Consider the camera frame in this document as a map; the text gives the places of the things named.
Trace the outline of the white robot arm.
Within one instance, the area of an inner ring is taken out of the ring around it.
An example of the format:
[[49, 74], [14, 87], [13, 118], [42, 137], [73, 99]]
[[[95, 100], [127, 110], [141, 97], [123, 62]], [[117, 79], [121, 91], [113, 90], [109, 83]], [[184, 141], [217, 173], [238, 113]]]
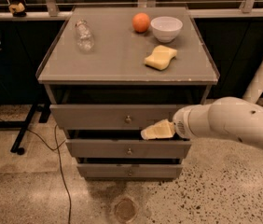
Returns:
[[224, 97], [208, 105], [179, 109], [141, 131], [145, 140], [171, 138], [228, 139], [263, 149], [263, 107], [256, 102], [263, 92], [263, 61], [241, 99]]

